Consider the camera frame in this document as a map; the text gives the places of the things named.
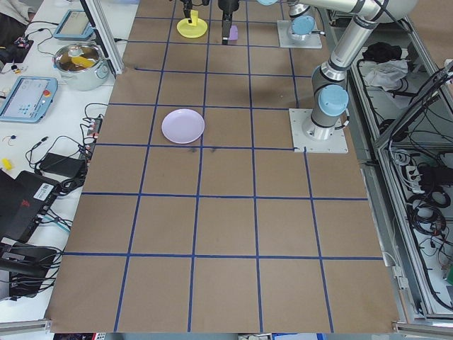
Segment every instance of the black cloth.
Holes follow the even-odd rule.
[[[365,60],[372,60],[378,64],[389,62],[390,60],[400,60],[402,50],[399,46],[392,46],[386,42],[376,42],[370,45],[365,52],[362,53]]]
[[[6,47],[25,33],[27,26],[0,13],[0,47]]]

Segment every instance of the white table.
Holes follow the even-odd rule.
[[[115,38],[127,39],[132,23],[137,11],[137,5],[117,4],[113,0],[102,1],[105,17],[111,25],[110,29]],[[67,2],[65,0],[44,0],[39,8],[35,21],[60,22],[68,9],[81,9],[79,1]],[[56,26],[46,23],[32,24],[27,33],[39,28],[50,28],[52,31]],[[7,158],[11,161],[14,168],[8,171],[12,177],[16,177],[22,170],[32,171],[25,159],[25,153],[43,137],[49,137],[34,152],[33,159],[39,159],[52,145],[54,140],[60,135],[67,135],[81,142],[81,131],[79,124],[82,123],[84,107],[88,103],[108,103],[113,90],[114,78],[110,75],[109,80],[104,85],[92,91],[76,91],[67,86],[61,79],[58,71],[52,64],[52,56],[45,55],[38,51],[38,43],[50,36],[49,32],[33,33],[30,38],[35,41],[31,47],[24,63],[20,66],[24,68],[21,75],[36,77],[54,77],[58,79],[58,90],[55,94],[53,103],[46,116],[36,124],[24,123],[0,123],[0,159]],[[55,53],[59,48],[70,45],[71,42],[51,39],[40,46],[40,50]],[[117,44],[121,55],[125,49],[125,42]],[[4,72],[11,69],[11,64],[4,67]],[[0,91],[11,88],[18,75],[13,72],[0,75]],[[88,114],[97,117],[104,113],[105,106],[90,106]],[[6,136],[15,135],[16,139],[2,141]],[[75,143],[62,139],[52,152],[69,155],[76,150]],[[46,175],[54,179],[64,178],[53,175]],[[70,195],[58,198],[52,209],[61,217],[72,220],[76,212],[76,207],[81,194],[81,189],[75,190]],[[41,225],[30,238],[29,244],[38,246],[53,246],[63,249],[67,242],[68,233],[58,228],[56,225]],[[39,293],[34,298],[22,297],[18,301],[0,301],[0,322],[19,322],[33,321],[42,319],[47,308],[52,289]]]

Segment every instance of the white cloth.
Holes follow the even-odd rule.
[[[385,91],[401,87],[400,80],[408,73],[405,60],[392,60],[377,64],[364,78],[367,86],[382,87]]]
[[[16,19],[19,23],[28,25],[28,14],[35,13],[35,10],[19,0],[0,0],[0,13]]]

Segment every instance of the yellow object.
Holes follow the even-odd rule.
[[[188,23],[191,26],[196,26],[198,24],[198,11],[195,9],[190,10],[190,19],[192,20],[192,23]]]
[[[13,168],[13,165],[11,164],[11,162],[9,161],[9,159],[6,159],[6,158],[3,158],[1,160],[1,163],[3,164],[4,168],[6,170],[11,170]]]
[[[94,65],[94,62],[92,62],[90,59],[86,59],[84,57],[78,56],[78,57],[71,57],[71,61],[73,64],[77,66],[82,66],[85,67],[86,69],[89,69]]]
[[[190,11],[192,23],[189,23],[187,18],[179,21],[176,29],[179,34],[185,38],[199,38],[207,31],[207,23],[203,19],[198,18],[198,11]]]

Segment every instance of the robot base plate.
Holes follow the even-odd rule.
[[[293,40],[288,36],[288,29],[291,26],[291,21],[278,20],[278,40],[280,41],[280,47],[285,48],[322,48],[321,39],[319,34],[311,34],[306,37],[305,40]]]
[[[291,108],[289,119],[291,120],[292,144],[295,152],[325,153],[325,154],[347,154],[348,145],[346,144],[345,133],[343,130],[335,130],[328,140],[317,141],[309,138],[302,131],[302,123],[311,115],[312,109]]]

